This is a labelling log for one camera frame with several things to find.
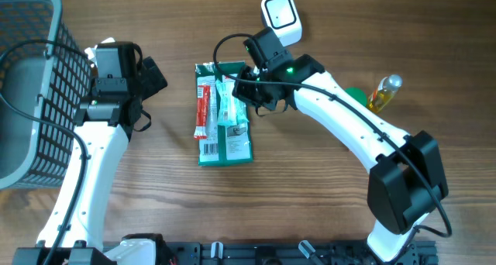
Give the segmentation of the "teal tissue packet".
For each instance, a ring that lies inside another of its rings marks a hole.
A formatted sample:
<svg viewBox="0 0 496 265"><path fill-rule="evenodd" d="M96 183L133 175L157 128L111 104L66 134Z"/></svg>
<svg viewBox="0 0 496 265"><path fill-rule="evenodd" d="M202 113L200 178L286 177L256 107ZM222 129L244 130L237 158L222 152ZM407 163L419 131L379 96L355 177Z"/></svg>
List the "teal tissue packet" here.
<svg viewBox="0 0 496 265"><path fill-rule="evenodd" d="M237 126L248 123L246 104L233 96L235 82L233 80L217 80L215 86L220 97L218 124L220 126Z"/></svg>

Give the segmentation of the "green packaged goods bag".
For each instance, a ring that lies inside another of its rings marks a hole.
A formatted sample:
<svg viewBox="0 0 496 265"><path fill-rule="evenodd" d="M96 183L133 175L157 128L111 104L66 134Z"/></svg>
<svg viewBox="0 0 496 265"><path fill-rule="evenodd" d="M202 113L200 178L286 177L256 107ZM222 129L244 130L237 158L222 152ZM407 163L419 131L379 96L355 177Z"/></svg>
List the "green packaged goods bag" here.
<svg viewBox="0 0 496 265"><path fill-rule="evenodd" d="M244 66L244 62L224 62L219 66L223 71L229 73L229 76L220 73L213 63L195 65L196 91L199 85L210 86L207 139L197 140L198 165L201 167L224 167L249 163L253 160L250 121L237 126L220 126L217 121L220 97L215 83L217 80L233 80L241 67Z"/></svg>

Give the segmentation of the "red stick sachet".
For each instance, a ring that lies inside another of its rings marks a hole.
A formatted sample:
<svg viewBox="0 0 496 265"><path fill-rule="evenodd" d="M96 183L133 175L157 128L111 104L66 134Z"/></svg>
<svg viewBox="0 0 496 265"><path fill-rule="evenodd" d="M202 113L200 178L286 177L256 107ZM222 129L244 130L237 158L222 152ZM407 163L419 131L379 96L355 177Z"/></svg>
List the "red stick sachet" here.
<svg viewBox="0 0 496 265"><path fill-rule="evenodd" d="M197 86L197 112L194 139L207 139L208 107L210 105L210 86Z"/></svg>

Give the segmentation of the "green lid glass jar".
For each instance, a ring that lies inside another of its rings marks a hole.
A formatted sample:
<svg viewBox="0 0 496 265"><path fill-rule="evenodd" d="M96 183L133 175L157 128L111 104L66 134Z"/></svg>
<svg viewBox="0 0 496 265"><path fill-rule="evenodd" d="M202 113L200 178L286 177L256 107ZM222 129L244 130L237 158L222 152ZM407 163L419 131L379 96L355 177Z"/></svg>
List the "green lid glass jar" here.
<svg viewBox="0 0 496 265"><path fill-rule="evenodd" d="M346 88L346 98L345 101L348 105L356 108L358 105L361 107L367 106L367 96L364 91L359 88Z"/></svg>

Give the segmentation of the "yellow oil glass bottle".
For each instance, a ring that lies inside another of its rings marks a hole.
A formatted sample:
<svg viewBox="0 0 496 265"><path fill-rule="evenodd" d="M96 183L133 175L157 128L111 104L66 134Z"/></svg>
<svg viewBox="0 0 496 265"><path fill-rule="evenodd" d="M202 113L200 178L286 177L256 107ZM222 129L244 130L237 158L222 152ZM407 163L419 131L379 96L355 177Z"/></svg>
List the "yellow oil glass bottle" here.
<svg viewBox="0 0 496 265"><path fill-rule="evenodd" d="M397 74L384 77L374 92L369 96L367 108L374 113L379 113L398 93L402 83L403 80L401 76Z"/></svg>

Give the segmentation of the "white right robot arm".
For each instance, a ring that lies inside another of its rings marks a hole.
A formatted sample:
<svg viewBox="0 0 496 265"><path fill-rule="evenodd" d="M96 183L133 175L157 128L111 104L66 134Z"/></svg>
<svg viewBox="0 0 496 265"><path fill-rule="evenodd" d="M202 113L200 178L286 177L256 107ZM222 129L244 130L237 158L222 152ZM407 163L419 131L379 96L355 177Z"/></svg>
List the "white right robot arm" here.
<svg viewBox="0 0 496 265"><path fill-rule="evenodd" d="M233 94L270 110L285 101L357 157L369 175L367 204L376 222L367 247L377 261L398 260L432 211L446 214L440 202L449 189L437 141L425 131L412 136L376 116L309 55L274 69L243 65Z"/></svg>

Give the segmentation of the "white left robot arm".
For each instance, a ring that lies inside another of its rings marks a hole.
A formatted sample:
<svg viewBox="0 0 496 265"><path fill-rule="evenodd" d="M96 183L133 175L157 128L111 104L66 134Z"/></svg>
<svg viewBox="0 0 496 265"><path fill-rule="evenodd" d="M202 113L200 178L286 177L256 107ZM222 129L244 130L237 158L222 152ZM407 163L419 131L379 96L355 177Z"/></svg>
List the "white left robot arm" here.
<svg viewBox="0 0 496 265"><path fill-rule="evenodd" d="M75 141L55 207L34 247L16 250L14 264L162 264L172 256L160 234L129 234L104 249L103 229L117 166L143 100L167 86L160 68L145 58L135 74L100 63L91 92L75 115Z"/></svg>

